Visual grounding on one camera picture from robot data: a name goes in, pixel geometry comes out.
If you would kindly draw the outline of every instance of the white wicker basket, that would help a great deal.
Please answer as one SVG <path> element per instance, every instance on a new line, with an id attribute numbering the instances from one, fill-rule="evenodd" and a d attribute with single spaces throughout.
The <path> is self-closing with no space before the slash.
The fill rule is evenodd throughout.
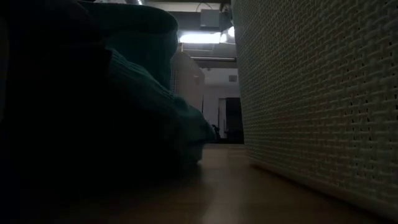
<path id="1" fill-rule="evenodd" d="M 249 157 L 398 221 L 398 1 L 236 0 L 233 16 Z"/>
<path id="2" fill-rule="evenodd" d="M 191 106 L 201 111 L 205 75 L 197 63 L 184 52 L 177 52 L 172 59 L 172 91 Z"/>

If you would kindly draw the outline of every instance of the wooden floor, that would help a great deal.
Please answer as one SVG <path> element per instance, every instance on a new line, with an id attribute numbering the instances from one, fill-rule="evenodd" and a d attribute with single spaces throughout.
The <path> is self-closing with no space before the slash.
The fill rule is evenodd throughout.
<path id="1" fill-rule="evenodd" d="M 242 146 L 209 145 L 194 176 L 107 202 L 82 203 L 60 223 L 388 223 L 249 165 Z"/>

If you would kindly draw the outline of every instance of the green blanket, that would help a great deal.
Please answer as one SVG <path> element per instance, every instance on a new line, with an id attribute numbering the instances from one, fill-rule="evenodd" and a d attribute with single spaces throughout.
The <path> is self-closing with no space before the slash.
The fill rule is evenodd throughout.
<path id="1" fill-rule="evenodd" d="M 170 91 L 170 59 L 177 49 L 177 21 L 146 6 L 80 2 L 93 16 L 112 51 L 107 80 L 126 100 L 153 114 L 163 125 L 161 136 L 183 166 L 201 159 L 204 144 L 215 139 L 202 113 Z M 134 120 L 118 119 L 125 126 Z"/>

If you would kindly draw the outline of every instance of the ceiling light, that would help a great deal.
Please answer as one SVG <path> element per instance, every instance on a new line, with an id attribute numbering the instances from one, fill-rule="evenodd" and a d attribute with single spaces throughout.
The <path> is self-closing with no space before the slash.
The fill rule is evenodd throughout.
<path id="1" fill-rule="evenodd" d="M 235 37 L 235 28 L 231 27 L 228 29 L 228 35 L 230 35 L 231 37 Z"/>
<path id="2" fill-rule="evenodd" d="M 227 41 L 227 39 L 228 38 L 227 38 L 226 34 L 223 34 L 223 35 L 221 35 L 220 42 L 225 43 Z"/>
<path id="3" fill-rule="evenodd" d="M 192 33 L 184 34 L 180 37 L 181 43 L 187 44 L 219 44 L 221 33 Z"/>

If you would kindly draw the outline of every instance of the white wall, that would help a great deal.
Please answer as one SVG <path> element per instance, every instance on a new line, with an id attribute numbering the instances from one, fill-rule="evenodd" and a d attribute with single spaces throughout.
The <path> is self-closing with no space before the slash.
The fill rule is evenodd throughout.
<path id="1" fill-rule="evenodd" d="M 238 75 L 237 68 L 203 68 L 206 85 L 238 86 L 237 82 L 229 82 L 230 75 Z"/>
<path id="2" fill-rule="evenodd" d="M 218 125 L 218 102 L 220 98 L 240 97 L 238 86 L 205 85 L 203 115 L 210 124 Z"/>

